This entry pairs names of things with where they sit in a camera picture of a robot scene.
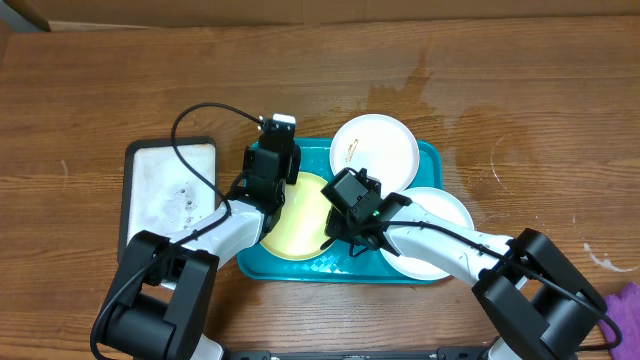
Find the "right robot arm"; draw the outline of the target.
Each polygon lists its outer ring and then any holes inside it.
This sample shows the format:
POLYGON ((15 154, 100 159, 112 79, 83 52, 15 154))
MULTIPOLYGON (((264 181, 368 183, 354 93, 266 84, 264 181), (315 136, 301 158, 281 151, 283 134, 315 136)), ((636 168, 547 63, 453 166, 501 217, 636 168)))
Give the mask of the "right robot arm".
POLYGON ((570 359, 598 321, 602 296, 544 234, 491 235, 392 193, 326 190, 331 237, 426 261, 467 283, 499 338, 487 359, 570 359))

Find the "yellow-green round plate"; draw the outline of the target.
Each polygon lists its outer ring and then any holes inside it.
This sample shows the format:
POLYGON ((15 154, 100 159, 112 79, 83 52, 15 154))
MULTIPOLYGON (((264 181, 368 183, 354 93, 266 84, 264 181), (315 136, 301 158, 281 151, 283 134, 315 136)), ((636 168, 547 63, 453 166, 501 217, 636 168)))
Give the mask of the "yellow-green round plate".
POLYGON ((308 172, 300 172, 294 185, 285 188, 285 204, 280 219, 261 245, 284 260, 302 261, 324 252, 329 237, 325 234, 330 202, 321 190, 327 181, 308 172))

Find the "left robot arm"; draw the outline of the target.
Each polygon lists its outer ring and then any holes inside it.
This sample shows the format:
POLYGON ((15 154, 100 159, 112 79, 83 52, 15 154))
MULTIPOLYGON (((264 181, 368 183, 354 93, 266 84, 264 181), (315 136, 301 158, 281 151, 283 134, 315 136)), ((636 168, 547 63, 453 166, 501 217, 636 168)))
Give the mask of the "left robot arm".
POLYGON ((135 359, 225 358, 224 347, 203 333, 217 270, 275 227, 300 160, 296 144, 249 148, 213 214, 172 236, 137 233, 94 322, 94 357, 102 358, 105 345, 135 359))

